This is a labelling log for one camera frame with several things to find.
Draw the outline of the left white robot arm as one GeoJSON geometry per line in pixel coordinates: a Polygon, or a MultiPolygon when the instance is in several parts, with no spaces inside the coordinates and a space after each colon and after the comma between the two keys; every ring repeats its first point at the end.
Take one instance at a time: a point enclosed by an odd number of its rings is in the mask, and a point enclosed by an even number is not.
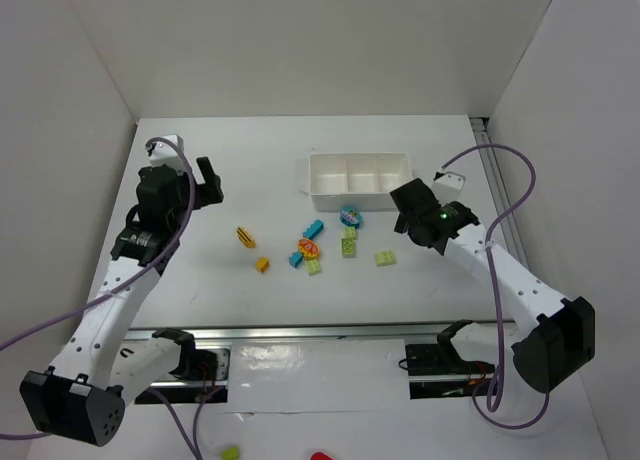
{"type": "Polygon", "coordinates": [[[189,210],[223,200],[209,159],[199,157],[196,164],[201,184],[167,164],[140,169],[137,202],[116,237],[98,297],[49,366],[27,372],[20,384],[38,432],[104,446],[120,428],[126,407],[158,379],[207,382],[215,374],[215,354],[198,349],[183,330],[163,327],[134,350],[123,345],[179,246],[175,236],[189,210]]]}

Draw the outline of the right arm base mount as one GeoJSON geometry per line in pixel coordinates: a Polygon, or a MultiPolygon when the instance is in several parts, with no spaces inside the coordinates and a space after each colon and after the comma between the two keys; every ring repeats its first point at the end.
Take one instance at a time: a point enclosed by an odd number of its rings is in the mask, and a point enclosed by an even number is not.
{"type": "Polygon", "coordinates": [[[412,400],[471,397],[476,388],[485,396],[495,365],[463,360],[452,340],[470,320],[460,320],[436,335],[434,343],[408,344],[398,367],[409,377],[412,400]]]}

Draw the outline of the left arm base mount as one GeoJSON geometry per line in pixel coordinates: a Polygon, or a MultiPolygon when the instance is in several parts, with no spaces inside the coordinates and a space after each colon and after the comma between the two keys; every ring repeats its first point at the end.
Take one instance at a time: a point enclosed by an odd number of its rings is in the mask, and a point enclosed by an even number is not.
{"type": "Polygon", "coordinates": [[[178,365],[152,383],[152,387],[172,404],[198,404],[207,395],[206,403],[226,403],[231,350],[227,347],[198,344],[187,331],[162,328],[151,334],[152,339],[177,343],[178,365]]]}

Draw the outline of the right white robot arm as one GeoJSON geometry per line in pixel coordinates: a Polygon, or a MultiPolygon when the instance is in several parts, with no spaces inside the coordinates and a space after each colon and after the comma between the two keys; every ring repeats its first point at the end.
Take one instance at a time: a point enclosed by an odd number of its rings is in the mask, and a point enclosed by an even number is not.
{"type": "Polygon", "coordinates": [[[523,335],[513,347],[514,364],[534,390],[549,393],[595,355],[595,309],[584,298],[569,300],[545,285],[497,244],[470,208],[440,204],[414,179],[391,192],[399,217],[394,227],[421,247],[454,261],[478,281],[496,268],[501,304],[523,335]]]}

